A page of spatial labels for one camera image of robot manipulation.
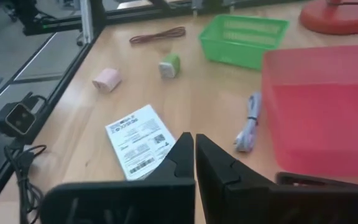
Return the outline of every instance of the white usb cable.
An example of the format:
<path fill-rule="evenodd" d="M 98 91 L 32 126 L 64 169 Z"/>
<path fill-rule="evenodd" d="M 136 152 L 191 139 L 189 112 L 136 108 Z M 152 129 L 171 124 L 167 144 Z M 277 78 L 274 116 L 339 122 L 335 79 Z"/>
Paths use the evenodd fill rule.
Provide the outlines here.
<path fill-rule="evenodd" d="M 250 152 L 255 144 L 257 119 L 262 107 L 260 92 L 252 94 L 248 99 L 248 120 L 244 129 L 236 137 L 234 144 L 239 152 Z"/>

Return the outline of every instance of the wooden table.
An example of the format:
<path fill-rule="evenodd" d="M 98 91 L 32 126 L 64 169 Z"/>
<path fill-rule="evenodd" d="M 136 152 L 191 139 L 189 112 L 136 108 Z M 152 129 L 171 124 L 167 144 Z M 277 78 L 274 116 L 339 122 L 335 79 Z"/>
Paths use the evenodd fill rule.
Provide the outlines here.
<path fill-rule="evenodd" d="M 124 4 L 130 7 L 143 3 Z M 303 28 L 298 23 L 301 5 L 255 7 L 236 10 L 235 14 L 291 21 L 283 49 L 358 44 L 358 35 L 323 35 Z M 204 133 L 232 156 L 273 180 L 280 168 L 273 156 L 264 112 L 254 151 L 249 155 L 237 153 L 233 146 L 246 121 L 246 101 L 260 90 L 260 73 L 205 59 L 198 35 L 211 19 L 187 16 L 105 28 L 35 141 L 35 145 L 46 144 L 48 149 L 34 161 L 31 182 L 46 192 L 64 182 L 122 180 L 104 126 L 147 104 L 153 106 L 176 138 L 184 131 L 191 131 L 193 136 Z M 177 26 L 186 27 L 186 37 L 137 46 L 128 42 L 135 35 Z M 169 52 L 180 55 L 182 71 L 178 78 L 162 80 L 157 64 Z M 123 81 L 112 93 L 102 95 L 91 80 L 106 67 L 119 68 Z M 18 204 L 16 177 L 12 176 L 0 194 L 0 223 L 19 222 Z M 198 192 L 196 223 L 205 223 Z"/>

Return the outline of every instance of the red plastic bin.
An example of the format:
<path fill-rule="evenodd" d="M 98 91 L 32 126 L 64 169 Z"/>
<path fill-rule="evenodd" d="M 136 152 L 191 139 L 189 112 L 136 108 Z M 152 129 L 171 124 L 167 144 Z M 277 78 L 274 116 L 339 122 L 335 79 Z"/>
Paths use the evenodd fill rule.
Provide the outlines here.
<path fill-rule="evenodd" d="M 278 164 L 299 174 L 358 177 L 358 46 L 273 50 L 262 74 Z"/>

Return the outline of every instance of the barcode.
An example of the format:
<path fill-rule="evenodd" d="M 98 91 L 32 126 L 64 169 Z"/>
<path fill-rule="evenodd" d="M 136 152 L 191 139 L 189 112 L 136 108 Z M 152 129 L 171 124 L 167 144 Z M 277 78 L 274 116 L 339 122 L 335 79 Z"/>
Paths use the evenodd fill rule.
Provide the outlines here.
<path fill-rule="evenodd" d="M 158 144 L 158 143 L 160 143 L 162 141 L 165 141 L 165 137 L 162 134 L 159 134 L 158 136 L 154 137 L 154 142 L 156 144 Z"/>
<path fill-rule="evenodd" d="M 152 162 L 154 162 L 154 158 L 147 159 L 146 161 L 141 162 L 137 167 L 131 169 L 129 172 L 133 174 L 134 172 L 140 170 L 141 168 L 149 165 Z"/>

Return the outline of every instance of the gray floor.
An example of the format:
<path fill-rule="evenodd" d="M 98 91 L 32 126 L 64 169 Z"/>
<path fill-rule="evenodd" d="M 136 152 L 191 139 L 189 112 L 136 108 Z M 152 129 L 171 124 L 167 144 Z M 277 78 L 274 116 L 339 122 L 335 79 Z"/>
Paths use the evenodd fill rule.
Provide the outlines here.
<path fill-rule="evenodd" d="M 79 12 L 62 11 L 55 0 L 38 0 L 37 7 L 55 17 L 65 17 Z M 106 10 L 118 7 L 117 2 L 104 0 Z M 81 50 L 76 45 L 79 32 L 71 30 L 56 34 L 43 34 L 26 37 L 22 33 L 23 25 L 11 22 L 8 15 L 0 7 L 0 77 L 3 86 L 28 61 L 34 52 L 51 36 L 48 44 L 40 51 L 28 66 L 19 74 L 16 80 L 26 82 L 33 78 L 48 78 L 46 82 L 32 82 L 11 85 L 0 94 L 0 108 L 8 102 L 18 101 L 33 91 L 48 97 L 59 83 L 65 70 Z"/>

